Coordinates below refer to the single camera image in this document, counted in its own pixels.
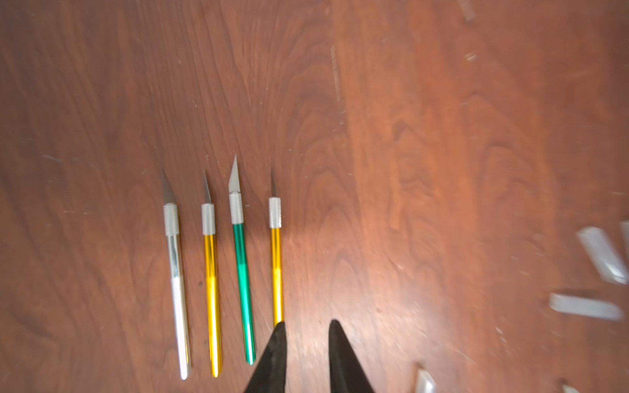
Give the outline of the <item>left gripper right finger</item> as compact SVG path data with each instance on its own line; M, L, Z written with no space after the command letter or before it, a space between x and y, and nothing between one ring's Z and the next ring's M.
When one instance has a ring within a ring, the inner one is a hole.
M332 393L374 393L374 389L337 319L333 319L329 326L329 374Z

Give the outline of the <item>green carving knife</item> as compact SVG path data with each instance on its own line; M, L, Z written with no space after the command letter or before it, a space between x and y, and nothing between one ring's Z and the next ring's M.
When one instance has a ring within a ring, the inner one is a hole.
M251 285L247 262L247 249L244 229L244 211L242 205L242 193L238 171L238 158L234 157L234 163L229 176L229 207L232 228L234 232L234 249L236 255L236 267L238 278L238 290L240 297L240 309L242 316L242 334L245 360L249 365L256 361L256 341L251 296Z

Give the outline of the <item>yellow carving knife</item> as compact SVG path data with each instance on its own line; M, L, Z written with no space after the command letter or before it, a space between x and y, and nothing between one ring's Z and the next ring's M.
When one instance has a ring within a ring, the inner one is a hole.
M201 225L205 250L208 344L212 376L218 378L222 370L222 350L216 257L216 213L206 171L203 171L203 181L204 203L201 205Z
M273 274L274 325L284 320L283 307L283 267L281 247L281 199L278 197L275 173L271 171L271 196L269 198L271 255Z

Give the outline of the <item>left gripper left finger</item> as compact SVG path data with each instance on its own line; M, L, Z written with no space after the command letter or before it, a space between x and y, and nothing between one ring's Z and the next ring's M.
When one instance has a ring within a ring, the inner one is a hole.
M285 322L278 323L267 342L245 393L285 393L288 344Z

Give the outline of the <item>translucent protective cap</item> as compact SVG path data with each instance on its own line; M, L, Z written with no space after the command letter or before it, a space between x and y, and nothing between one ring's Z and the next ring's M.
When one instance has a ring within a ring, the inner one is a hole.
M417 372L414 393L436 393L437 384L431 374L424 368Z
M605 282L628 285L628 268L603 229L585 227L577 237Z
M622 233L622 240L623 240L626 254L629 255L629 220L628 219L620 223L620 229Z
M580 296L553 293L550 295L549 306L559 313L594 319L619 321L624 317L624 312L613 303Z

